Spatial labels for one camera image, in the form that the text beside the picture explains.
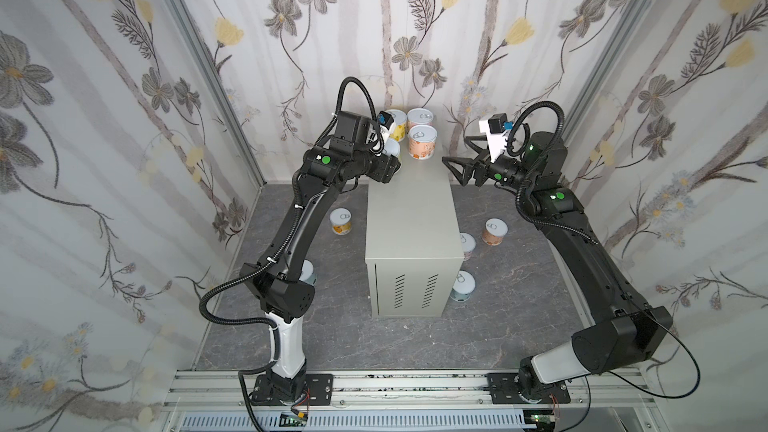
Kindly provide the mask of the pink label can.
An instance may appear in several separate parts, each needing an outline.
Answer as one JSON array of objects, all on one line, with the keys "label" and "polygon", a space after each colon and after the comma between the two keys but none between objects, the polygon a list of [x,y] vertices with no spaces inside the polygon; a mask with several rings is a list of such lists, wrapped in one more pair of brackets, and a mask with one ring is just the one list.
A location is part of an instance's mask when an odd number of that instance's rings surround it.
[{"label": "pink label can", "polygon": [[407,128],[426,125],[432,126],[434,114],[426,108],[413,108],[407,112]]}]

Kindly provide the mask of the green label can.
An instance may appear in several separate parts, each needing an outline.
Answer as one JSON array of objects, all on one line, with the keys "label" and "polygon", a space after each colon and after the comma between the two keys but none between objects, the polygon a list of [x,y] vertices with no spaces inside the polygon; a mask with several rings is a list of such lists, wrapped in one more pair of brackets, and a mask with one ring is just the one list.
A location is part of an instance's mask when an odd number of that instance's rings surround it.
[{"label": "green label can", "polygon": [[401,146],[400,143],[393,138],[388,138],[385,143],[385,148],[383,151],[384,154],[396,158],[400,158],[401,156]]}]

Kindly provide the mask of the brown label can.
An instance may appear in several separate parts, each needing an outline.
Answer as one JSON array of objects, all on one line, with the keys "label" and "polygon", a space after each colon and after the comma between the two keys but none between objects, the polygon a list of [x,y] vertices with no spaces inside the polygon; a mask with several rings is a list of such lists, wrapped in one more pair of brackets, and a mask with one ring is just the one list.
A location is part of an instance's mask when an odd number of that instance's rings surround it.
[{"label": "brown label can", "polygon": [[408,133],[408,153],[417,160],[427,160],[434,154],[437,130],[429,125],[415,125]]}]

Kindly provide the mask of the orange label can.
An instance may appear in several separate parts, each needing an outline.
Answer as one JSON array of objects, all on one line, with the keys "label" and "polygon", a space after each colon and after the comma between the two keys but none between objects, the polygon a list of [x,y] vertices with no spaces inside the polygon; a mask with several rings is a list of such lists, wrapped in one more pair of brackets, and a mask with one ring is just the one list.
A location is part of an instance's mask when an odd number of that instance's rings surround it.
[{"label": "orange label can", "polygon": [[352,213],[346,208],[336,208],[331,211],[330,223],[336,235],[343,236],[352,229]]}]

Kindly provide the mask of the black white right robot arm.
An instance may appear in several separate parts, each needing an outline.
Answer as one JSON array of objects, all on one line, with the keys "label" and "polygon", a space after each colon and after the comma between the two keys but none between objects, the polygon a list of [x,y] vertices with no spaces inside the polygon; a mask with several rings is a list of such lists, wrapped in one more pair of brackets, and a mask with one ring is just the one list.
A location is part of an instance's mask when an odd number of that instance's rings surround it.
[{"label": "black white right robot arm", "polygon": [[561,392],[567,380],[650,359],[672,326],[672,316],[665,307],[650,306],[629,283],[597,239],[581,202],[562,184],[563,141],[551,132],[537,132],[520,156],[493,159],[483,140],[466,140],[475,158],[445,157],[443,164],[461,185],[491,180],[515,195],[520,215],[564,260],[594,321],[566,343],[520,362],[515,387],[521,399],[546,400]]}]

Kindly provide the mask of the yellow label can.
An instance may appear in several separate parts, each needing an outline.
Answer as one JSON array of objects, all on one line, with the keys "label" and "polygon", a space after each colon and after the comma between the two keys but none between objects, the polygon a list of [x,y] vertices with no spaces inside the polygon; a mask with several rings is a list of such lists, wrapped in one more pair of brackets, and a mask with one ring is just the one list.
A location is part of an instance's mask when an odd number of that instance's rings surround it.
[{"label": "yellow label can", "polygon": [[396,142],[401,142],[406,135],[407,114],[399,109],[387,109],[386,112],[394,119],[390,138]]}]

